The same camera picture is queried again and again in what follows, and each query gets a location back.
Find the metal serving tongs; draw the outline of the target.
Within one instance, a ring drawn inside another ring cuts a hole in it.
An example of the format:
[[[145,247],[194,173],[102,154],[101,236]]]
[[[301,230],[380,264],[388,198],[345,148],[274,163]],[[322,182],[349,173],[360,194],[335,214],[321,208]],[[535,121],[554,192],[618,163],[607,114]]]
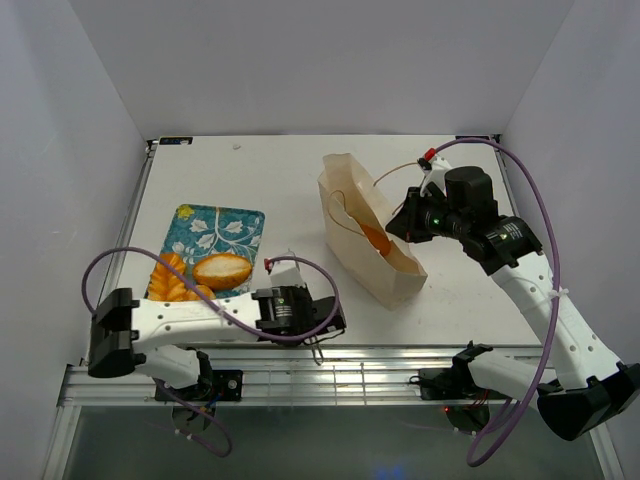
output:
[[[306,345],[309,347],[312,359],[317,366],[322,366],[324,363],[324,354],[320,346],[320,339],[318,337],[311,337]]]

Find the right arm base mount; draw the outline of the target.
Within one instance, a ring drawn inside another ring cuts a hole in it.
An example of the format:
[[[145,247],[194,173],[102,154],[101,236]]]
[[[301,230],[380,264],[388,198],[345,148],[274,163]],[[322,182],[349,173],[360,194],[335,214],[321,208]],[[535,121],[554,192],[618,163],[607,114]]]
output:
[[[471,377],[468,364],[477,356],[493,348],[470,341],[466,348],[452,358],[447,368],[421,368],[408,383],[417,385],[422,400],[504,400],[506,396],[479,387]]]

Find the round orange sugared bun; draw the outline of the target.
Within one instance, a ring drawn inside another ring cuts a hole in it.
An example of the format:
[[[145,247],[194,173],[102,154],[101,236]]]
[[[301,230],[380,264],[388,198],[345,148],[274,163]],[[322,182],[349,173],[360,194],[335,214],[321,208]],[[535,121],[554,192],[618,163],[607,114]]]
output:
[[[376,230],[369,225],[359,224],[359,226],[363,234],[369,240],[371,245],[379,252],[379,254],[382,257],[387,257],[392,248],[391,241],[388,239],[388,237],[379,230]]]

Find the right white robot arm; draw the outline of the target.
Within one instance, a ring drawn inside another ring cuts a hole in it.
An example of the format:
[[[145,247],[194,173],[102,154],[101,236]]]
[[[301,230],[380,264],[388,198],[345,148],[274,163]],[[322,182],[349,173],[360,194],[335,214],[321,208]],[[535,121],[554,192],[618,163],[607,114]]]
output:
[[[527,223],[502,215],[491,177],[475,166],[422,167],[425,177],[407,191],[386,226],[410,243],[457,240],[464,253],[509,297],[547,353],[553,374],[468,346],[453,359],[451,382],[464,397],[489,389],[524,400],[535,390],[535,410],[547,427],[572,441],[622,413],[639,395],[639,366],[606,347],[567,292],[554,286],[542,244]]]

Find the teal patterned tray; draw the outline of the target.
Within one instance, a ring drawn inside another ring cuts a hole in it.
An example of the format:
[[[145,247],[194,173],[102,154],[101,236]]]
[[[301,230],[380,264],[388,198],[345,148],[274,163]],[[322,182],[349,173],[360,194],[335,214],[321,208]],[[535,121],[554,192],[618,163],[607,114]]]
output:
[[[265,214],[260,211],[183,204],[175,211],[160,254],[178,254],[186,264],[186,272],[182,275],[194,285],[201,285],[192,277],[192,270],[208,256],[235,254],[248,259],[254,267],[264,223]],[[215,299],[247,292],[252,273],[232,290],[212,290]]]

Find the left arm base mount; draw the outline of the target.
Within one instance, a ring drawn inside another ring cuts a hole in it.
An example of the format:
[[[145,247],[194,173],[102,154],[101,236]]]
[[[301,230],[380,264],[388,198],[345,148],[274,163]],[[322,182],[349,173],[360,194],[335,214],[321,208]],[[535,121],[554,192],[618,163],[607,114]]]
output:
[[[182,389],[165,386],[165,389],[186,402],[239,402],[242,399],[243,380],[242,370],[214,370],[208,384]]]

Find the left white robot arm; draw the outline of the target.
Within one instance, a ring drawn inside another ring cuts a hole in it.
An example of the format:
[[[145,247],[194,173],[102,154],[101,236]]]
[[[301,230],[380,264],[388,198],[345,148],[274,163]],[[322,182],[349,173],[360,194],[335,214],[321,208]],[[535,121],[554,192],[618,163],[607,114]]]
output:
[[[88,373],[100,379],[142,373],[197,400],[210,392],[212,373],[192,345],[269,341],[289,347],[345,326],[336,297],[313,299],[302,286],[208,302],[136,299],[131,289],[116,289],[92,316]]]

